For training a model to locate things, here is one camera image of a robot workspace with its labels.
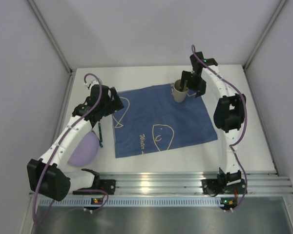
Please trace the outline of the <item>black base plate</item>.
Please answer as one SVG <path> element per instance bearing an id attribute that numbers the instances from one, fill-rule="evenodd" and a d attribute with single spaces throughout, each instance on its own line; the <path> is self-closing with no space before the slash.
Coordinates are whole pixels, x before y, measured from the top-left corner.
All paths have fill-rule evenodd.
<path id="1" fill-rule="evenodd" d="M 217 195 L 229 194 L 233 195 L 237 192 L 242 195 L 245 190 L 245 180 L 242 179 L 239 183 L 231 185 L 220 185 L 217 179 L 203 179 L 202 181 L 203 194 L 215 197 Z"/>
<path id="2" fill-rule="evenodd" d="M 102 195 L 102 193 L 94 191 L 94 190 L 102 190 L 108 193 L 108 195 L 114 195 L 115 189 L 116 189 L 116 180 L 101 179 L 97 185 L 94 185 L 90 188 L 73 191 L 73 194 L 74 195 Z"/>

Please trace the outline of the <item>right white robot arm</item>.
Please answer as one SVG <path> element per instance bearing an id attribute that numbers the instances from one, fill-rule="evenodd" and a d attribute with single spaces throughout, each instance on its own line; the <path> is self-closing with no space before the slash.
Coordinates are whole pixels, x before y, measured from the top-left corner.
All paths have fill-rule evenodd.
<path id="1" fill-rule="evenodd" d="M 218 186 L 224 189 L 243 182 L 245 173 L 237 152 L 234 149 L 245 135 L 247 127 L 246 97 L 233 84 L 224 79 L 214 58 L 204 58 L 202 52 L 192 49 L 190 56 L 192 71 L 183 71 L 180 83 L 175 87 L 178 92 L 192 90 L 196 97 L 210 88 L 217 104 L 213 114 L 214 125 L 220 130 L 222 158 L 224 165 L 217 174 Z"/>

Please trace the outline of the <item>spoon with teal handle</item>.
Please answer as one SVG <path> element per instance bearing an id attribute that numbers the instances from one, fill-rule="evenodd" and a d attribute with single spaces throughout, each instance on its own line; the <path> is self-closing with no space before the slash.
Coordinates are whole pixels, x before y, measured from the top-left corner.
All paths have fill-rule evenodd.
<path id="1" fill-rule="evenodd" d="M 99 130 L 99 140 L 100 140 L 100 143 L 103 142 L 103 137 L 102 137 L 102 128 L 101 128 L 101 123 L 98 122 L 98 130 Z"/>

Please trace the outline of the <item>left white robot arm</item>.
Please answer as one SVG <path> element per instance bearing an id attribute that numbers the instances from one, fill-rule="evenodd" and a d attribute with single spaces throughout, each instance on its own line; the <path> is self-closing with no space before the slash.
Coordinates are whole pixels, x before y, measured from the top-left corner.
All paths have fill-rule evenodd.
<path id="1" fill-rule="evenodd" d="M 44 195 L 55 201 L 63 200 L 68 193 L 90 189 L 98 184 L 99 173 L 90 169 L 64 172 L 70 158 L 81 147 L 95 153 L 86 139 L 96 135 L 93 127 L 103 117 L 109 116 L 124 105 L 114 87 L 94 84 L 85 102 L 76 106 L 63 132 L 39 158 L 27 164 L 30 189 L 35 195 Z"/>

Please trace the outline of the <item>aluminium mounting rail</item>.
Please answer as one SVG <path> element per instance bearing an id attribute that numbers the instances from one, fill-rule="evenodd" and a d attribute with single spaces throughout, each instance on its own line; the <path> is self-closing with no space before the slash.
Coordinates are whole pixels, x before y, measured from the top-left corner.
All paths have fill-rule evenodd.
<path id="1" fill-rule="evenodd" d="M 216 173 L 101 173 L 101 179 L 116 181 L 115 195 L 202 195 Z M 272 173 L 247 174 L 248 196 L 293 195 L 286 176 Z"/>

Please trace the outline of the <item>blue fish placemat cloth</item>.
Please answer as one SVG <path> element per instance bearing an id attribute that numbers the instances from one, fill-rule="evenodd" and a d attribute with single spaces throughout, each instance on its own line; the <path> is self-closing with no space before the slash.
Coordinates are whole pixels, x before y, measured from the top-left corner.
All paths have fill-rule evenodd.
<path id="1" fill-rule="evenodd" d="M 218 139 L 201 97 L 178 103 L 172 84 L 119 93 L 124 108 L 112 115 L 115 157 L 124 158 Z"/>

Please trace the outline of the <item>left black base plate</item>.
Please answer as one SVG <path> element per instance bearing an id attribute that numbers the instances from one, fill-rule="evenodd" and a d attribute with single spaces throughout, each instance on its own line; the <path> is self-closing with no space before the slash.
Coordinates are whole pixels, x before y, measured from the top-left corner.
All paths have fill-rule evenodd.
<path id="1" fill-rule="evenodd" d="M 116 180 L 101 179 L 97 185 L 94 185 L 90 188 L 73 191 L 73 194 L 74 195 L 102 195 L 102 193 L 94 191 L 94 190 L 102 190 L 108 193 L 108 195 L 114 195 L 115 189 L 116 189 Z"/>

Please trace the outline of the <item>beige paper cup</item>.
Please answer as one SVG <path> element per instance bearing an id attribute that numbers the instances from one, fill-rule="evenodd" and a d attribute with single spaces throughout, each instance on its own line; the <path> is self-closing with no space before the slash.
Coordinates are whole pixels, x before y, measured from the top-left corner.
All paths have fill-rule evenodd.
<path id="1" fill-rule="evenodd" d="M 179 79 L 176 80 L 173 85 L 173 98 L 174 101 L 176 101 L 177 103 L 183 102 L 188 94 L 187 87 L 183 88 L 182 91 L 180 91 L 180 84 L 181 80 Z"/>

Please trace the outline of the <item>purple plate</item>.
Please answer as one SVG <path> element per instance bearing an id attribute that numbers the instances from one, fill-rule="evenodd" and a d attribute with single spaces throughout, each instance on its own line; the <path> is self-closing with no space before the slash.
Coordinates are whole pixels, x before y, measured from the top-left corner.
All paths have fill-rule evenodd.
<path id="1" fill-rule="evenodd" d="M 99 149 L 99 140 L 93 131 L 88 132 L 80 141 L 68 165 L 73 167 L 83 167 L 88 165 L 97 155 Z"/>

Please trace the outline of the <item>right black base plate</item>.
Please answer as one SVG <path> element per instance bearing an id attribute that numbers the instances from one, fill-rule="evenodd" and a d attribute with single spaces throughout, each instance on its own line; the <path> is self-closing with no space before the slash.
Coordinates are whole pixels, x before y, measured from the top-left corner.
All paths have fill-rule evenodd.
<path id="1" fill-rule="evenodd" d="M 215 197 L 217 195 L 229 194 L 233 195 L 237 192 L 242 195 L 245 190 L 245 180 L 242 179 L 239 183 L 231 185 L 220 185 L 217 179 L 203 179 L 202 181 L 203 194 Z"/>

